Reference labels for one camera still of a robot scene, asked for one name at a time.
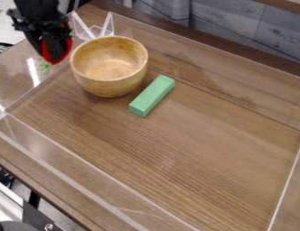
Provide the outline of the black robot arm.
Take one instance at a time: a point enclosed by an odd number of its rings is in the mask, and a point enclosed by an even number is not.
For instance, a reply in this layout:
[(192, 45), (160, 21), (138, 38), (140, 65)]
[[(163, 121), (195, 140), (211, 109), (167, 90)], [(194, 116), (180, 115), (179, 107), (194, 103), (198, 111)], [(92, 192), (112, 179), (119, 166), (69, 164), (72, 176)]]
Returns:
[(68, 17), (57, 10), (57, 0), (13, 0), (7, 10), (16, 31), (23, 32), (37, 54), (51, 64), (67, 58), (72, 48)]

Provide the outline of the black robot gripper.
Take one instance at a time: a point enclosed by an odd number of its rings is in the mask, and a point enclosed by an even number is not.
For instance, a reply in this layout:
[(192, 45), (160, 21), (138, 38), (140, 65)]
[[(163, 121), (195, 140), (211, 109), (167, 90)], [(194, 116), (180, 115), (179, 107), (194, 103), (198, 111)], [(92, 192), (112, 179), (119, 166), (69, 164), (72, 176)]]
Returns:
[(7, 10), (12, 27), (23, 32), (39, 55), (41, 36), (44, 36), (44, 59), (60, 62), (68, 56), (72, 39), (68, 17), (57, 10), (56, 5), (17, 5)]

